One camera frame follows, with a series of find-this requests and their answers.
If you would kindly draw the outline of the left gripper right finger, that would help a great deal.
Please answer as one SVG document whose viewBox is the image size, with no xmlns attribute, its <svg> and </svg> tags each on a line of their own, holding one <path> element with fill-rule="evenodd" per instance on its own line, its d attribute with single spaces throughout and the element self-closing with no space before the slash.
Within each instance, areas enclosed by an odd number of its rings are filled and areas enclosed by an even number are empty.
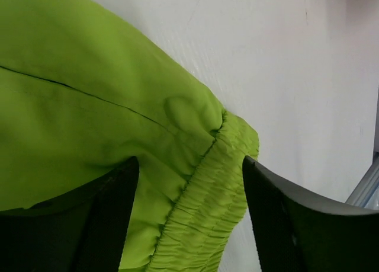
<svg viewBox="0 0 379 272">
<path fill-rule="evenodd" d="M 378 212 L 316 194 L 246 156 L 243 183 L 262 271 L 378 271 Z"/>
</svg>

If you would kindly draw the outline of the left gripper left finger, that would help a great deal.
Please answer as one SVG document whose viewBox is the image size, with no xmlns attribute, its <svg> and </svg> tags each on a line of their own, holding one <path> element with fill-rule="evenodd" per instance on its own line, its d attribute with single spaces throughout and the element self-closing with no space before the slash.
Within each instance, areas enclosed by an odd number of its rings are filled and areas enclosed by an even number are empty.
<svg viewBox="0 0 379 272">
<path fill-rule="evenodd" d="M 1 212 L 1 271 L 118 271 L 139 179 L 134 156 L 29 209 Z"/>
</svg>

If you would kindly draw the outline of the lime green shorts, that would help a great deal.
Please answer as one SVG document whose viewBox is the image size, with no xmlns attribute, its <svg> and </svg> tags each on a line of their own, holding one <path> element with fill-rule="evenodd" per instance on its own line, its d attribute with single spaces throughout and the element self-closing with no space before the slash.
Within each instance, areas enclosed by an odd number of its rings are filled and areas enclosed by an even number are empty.
<svg viewBox="0 0 379 272">
<path fill-rule="evenodd" d="M 1 0 L 1 209 L 31 207 L 136 156 L 120 271 L 217 271 L 247 209 L 257 132 L 91 0 Z"/>
</svg>

